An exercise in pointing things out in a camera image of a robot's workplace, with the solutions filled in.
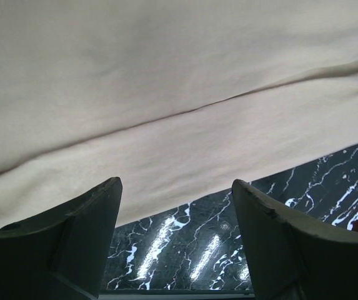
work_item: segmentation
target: beige fabric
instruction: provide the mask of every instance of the beige fabric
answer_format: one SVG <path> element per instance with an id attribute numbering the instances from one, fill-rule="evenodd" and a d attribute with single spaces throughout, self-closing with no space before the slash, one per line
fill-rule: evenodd
<path id="1" fill-rule="evenodd" d="M 358 143 L 358 1 L 1 1 L 0 227 L 111 176 L 118 225 Z"/>

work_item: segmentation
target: folded cloth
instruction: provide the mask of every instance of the folded cloth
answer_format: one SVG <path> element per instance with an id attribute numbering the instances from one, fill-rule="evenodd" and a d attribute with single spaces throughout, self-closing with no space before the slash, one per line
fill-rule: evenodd
<path id="1" fill-rule="evenodd" d="M 0 0 L 0 227 L 111 176 L 118 225 L 358 143 L 358 2 Z"/>

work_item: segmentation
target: black plastic part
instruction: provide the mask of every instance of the black plastic part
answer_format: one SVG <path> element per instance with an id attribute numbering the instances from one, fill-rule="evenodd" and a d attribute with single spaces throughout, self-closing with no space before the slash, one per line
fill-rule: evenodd
<path id="1" fill-rule="evenodd" d="M 0 299 L 96 299 L 121 194 L 112 178 L 0 229 Z"/>
<path id="2" fill-rule="evenodd" d="M 239 229 L 256 299 L 358 299 L 358 232 L 307 216 L 236 180 Z"/>

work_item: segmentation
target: marble tabletop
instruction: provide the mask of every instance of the marble tabletop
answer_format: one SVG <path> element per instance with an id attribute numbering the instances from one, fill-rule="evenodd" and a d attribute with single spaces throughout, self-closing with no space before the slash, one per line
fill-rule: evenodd
<path id="1" fill-rule="evenodd" d="M 252 185 L 352 230 L 358 220 L 358 145 Z M 135 291 L 252 294 L 230 189 L 115 229 L 102 293 Z"/>

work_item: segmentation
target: white cloth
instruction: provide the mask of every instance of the white cloth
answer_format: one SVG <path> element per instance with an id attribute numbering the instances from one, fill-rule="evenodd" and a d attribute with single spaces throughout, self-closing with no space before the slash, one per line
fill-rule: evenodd
<path id="1" fill-rule="evenodd" d="M 358 143 L 358 1 L 0 0 L 0 227 L 119 176 L 118 225 Z"/>

